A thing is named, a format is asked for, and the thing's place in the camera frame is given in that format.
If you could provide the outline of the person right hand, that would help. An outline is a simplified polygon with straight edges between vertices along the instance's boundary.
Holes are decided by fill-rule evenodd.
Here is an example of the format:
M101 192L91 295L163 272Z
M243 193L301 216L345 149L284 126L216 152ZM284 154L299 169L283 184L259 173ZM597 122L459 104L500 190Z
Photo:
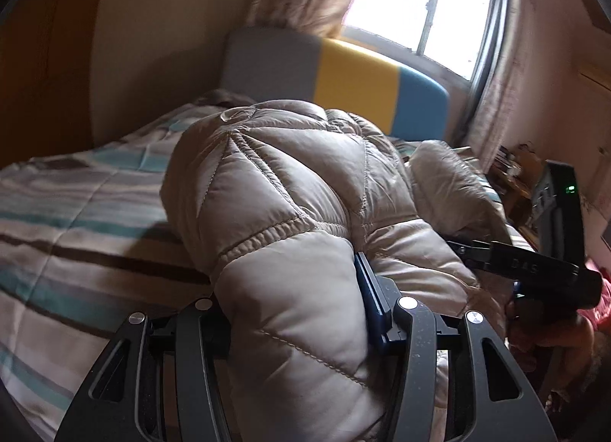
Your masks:
M536 302L521 299L512 300L505 307L505 316L509 350L525 372L530 373L537 366L532 352L535 347L559 347L563 352L561 371L570 378L592 362L595 332L590 321L580 314L552 321L537 309Z

